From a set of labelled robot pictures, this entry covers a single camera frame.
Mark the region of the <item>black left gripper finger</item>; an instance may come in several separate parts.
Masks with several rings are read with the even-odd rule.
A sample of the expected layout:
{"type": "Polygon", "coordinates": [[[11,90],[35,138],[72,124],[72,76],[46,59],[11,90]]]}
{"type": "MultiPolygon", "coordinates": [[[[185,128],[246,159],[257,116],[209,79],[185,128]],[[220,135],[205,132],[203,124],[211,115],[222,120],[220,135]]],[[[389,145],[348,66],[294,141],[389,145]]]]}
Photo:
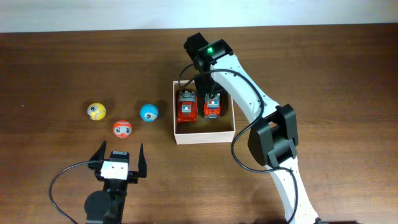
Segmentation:
{"type": "Polygon", "coordinates": [[[138,158],[138,171],[136,171],[136,176],[138,178],[146,178],[147,177],[147,163],[144,155],[144,145],[141,144],[139,150],[139,158],[138,158]]]}
{"type": "Polygon", "coordinates": [[[107,142],[106,140],[104,140],[99,149],[92,155],[88,163],[89,169],[91,170],[101,169],[104,160],[104,154],[106,152],[106,145],[107,142]]]}

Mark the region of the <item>red toy truck yellow ladder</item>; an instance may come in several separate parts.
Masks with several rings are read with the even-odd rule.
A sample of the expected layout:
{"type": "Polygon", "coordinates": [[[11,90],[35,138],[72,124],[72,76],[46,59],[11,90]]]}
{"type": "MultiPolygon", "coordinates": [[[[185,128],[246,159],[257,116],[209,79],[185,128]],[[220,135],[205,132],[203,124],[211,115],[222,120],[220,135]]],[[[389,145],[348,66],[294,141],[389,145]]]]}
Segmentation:
{"type": "Polygon", "coordinates": [[[216,93],[214,97],[210,97],[209,94],[205,95],[204,104],[204,117],[209,119],[216,119],[221,116],[221,94],[216,93]]]}

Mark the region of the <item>red toy truck blue tracks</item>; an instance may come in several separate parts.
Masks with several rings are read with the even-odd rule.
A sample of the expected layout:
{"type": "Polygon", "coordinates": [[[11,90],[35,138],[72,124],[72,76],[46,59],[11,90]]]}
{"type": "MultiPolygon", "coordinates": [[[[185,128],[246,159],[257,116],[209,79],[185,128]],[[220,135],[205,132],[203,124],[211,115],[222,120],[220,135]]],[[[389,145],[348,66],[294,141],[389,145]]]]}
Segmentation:
{"type": "Polygon", "coordinates": [[[194,90],[181,90],[177,97],[177,122],[197,122],[198,105],[197,95],[194,90]]]}

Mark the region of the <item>white cardboard box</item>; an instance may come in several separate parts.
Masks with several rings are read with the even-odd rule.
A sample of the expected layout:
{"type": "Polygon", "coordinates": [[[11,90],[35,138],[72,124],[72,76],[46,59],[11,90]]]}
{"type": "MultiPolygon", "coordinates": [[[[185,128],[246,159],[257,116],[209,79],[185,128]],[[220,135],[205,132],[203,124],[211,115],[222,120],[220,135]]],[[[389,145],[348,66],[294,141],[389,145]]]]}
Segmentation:
{"type": "Polygon", "coordinates": [[[216,119],[205,118],[204,99],[198,97],[197,122],[177,122],[178,117],[178,93],[180,87],[178,81],[172,83],[174,137],[177,144],[204,144],[231,142],[236,125],[234,118],[233,98],[227,94],[221,94],[221,117],[216,119]]]}

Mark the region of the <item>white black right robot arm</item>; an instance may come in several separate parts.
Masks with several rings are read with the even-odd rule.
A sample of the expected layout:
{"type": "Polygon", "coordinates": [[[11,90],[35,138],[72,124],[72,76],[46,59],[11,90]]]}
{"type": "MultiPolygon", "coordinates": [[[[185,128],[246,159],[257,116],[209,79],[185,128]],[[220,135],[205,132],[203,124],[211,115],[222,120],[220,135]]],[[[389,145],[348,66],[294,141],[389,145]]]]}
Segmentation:
{"type": "Polygon", "coordinates": [[[267,96],[245,72],[232,48],[225,40],[209,43],[196,33],[183,45],[198,71],[190,79],[200,97],[213,96],[224,90],[233,98],[249,124],[231,141],[249,133],[248,149],[263,168],[252,169],[237,156],[233,159],[243,169],[270,174],[284,206],[287,223],[321,223],[302,182],[296,147],[299,144],[295,110],[267,96]]]}

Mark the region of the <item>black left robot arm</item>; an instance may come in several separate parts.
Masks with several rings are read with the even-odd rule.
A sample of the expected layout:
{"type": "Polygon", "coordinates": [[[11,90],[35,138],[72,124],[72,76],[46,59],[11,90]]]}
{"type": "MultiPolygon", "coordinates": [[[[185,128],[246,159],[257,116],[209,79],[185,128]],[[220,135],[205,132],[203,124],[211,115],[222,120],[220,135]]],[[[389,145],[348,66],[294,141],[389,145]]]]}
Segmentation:
{"type": "Polygon", "coordinates": [[[94,171],[96,179],[103,183],[103,189],[91,193],[85,200],[87,223],[121,223],[127,187],[147,177],[144,146],[140,146],[138,170],[129,170],[128,152],[113,151],[105,158],[106,141],[89,160],[88,168],[94,171]]]}

